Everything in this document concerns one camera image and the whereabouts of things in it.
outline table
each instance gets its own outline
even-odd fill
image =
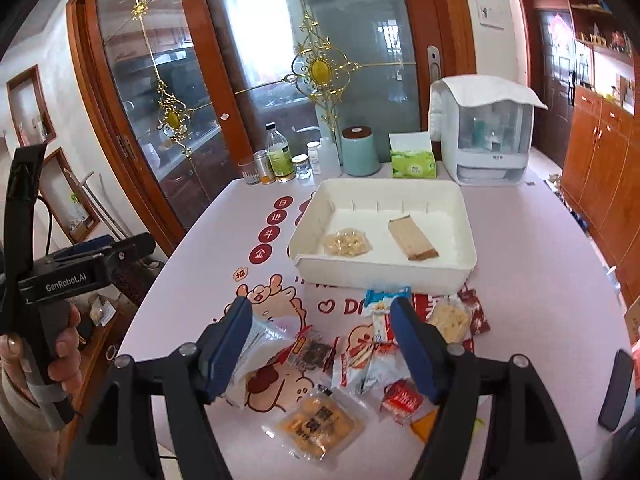
[[[447,178],[439,165],[440,178]],[[388,166],[377,177],[389,176]],[[606,465],[611,434],[598,426],[618,349],[630,348],[622,311],[598,257],[550,189],[528,173],[530,185],[463,187],[478,264],[475,288],[492,327],[474,339],[476,355],[508,360],[527,355],[565,424],[585,478]],[[248,294],[257,315],[288,316],[333,336],[337,323],[349,331],[363,290],[301,283],[286,255],[301,206],[313,182],[249,187],[233,181],[187,234],[154,283],[121,346],[136,360],[164,356],[194,341],[239,294]],[[327,478],[321,469],[287,456],[261,430],[312,387],[309,378],[275,369],[238,410],[222,399],[207,415],[235,479]],[[634,410],[634,390],[623,424]],[[490,403],[479,408],[488,421]],[[158,442],[173,449],[161,399],[154,400]],[[476,434],[465,479],[477,478],[486,427]],[[409,478],[422,443],[389,418],[369,424],[338,458],[332,478]]]

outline door handle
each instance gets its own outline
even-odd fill
[[[437,47],[430,45],[427,48],[427,56],[429,57],[429,76],[431,82],[442,79],[442,64],[440,62],[440,51]]]
[[[138,157],[136,156],[136,152],[134,152],[133,149],[131,148],[131,141],[129,140],[129,137],[123,136],[123,140],[127,147],[127,151],[129,152],[129,155],[131,155],[131,158],[137,162]]]

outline plastic bottle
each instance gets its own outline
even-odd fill
[[[296,172],[287,139],[276,130],[276,123],[266,124],[265,127],[267,128],[267,155],[276,179],[280,182],[294,179]]]
[[[320,147],[318,148],[318,157],[320,158],[320,170],[323,178],[338,178],[342,174],[340,167],[340,158],[338,158],[338,146],[330,137],[322,137],[320,139]]]
[[[320,149],[320,143],[315,140],[313,142],[308,142],[306,144],[307,154],[309,156],[309,163],[311,164],[311,170],[314,172],[314,175],[319,175],[322,173],[322,169],[320,167],[320,157],[318,155],[318,150]]]

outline white appliance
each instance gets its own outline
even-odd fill
[[[458,184],[519,184],[529,163],[534,107],[526,86],[500,77],[460,75],[431,85],[429,131]]]

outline person's sleeve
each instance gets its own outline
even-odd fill
[[[49,429],[39,407],[15,389],[4,368],[1,373],[0,417],[27,462],[47,480],[58,456],[58,433]]]

